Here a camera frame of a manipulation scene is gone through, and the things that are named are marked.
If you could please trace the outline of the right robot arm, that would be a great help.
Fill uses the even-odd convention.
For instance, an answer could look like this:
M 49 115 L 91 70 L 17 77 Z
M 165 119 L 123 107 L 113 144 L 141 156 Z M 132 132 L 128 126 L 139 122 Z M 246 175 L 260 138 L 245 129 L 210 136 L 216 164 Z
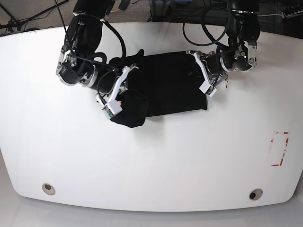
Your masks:
M 65 27 L 56 75 L 68 86 L 82 85 L 97 91 L 96 100 L 104 115 L 110 119 L 120 113 L 122 105 L 117 96 L 127 90 L 126 80 L 136 65 L 125 66 L 126 45 L 107 18 L 115 1 L 79 0 L 73 9 L 73 19 Z M 97 52 L 106 26 L 118 38 L 122 57 L 117 66 L 107 63 L 107 56 Z

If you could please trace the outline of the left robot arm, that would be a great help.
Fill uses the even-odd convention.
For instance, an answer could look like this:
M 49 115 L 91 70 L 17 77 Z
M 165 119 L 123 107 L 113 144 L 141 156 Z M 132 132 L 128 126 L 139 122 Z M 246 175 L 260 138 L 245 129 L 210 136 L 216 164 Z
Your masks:
M 206 27 L 206 14 L 212 9 L 227 10 L 227 20 L 223 33 L 215 39 Z M 215 44 L 215 52 L 202 53 L 187 50 L 195 58 L 204 81 L 200 90 L 212 97 L 217 85 L 228 79 L 228 73 L 240 70 L 249 71 L 257 65 L 257 40 L 260 36 L 260 25 L 257 12 L 259 3 L 256 0 L 228 0 L 205 6 L 201 13 L 201 27 L 210 42 L 204 47 Z

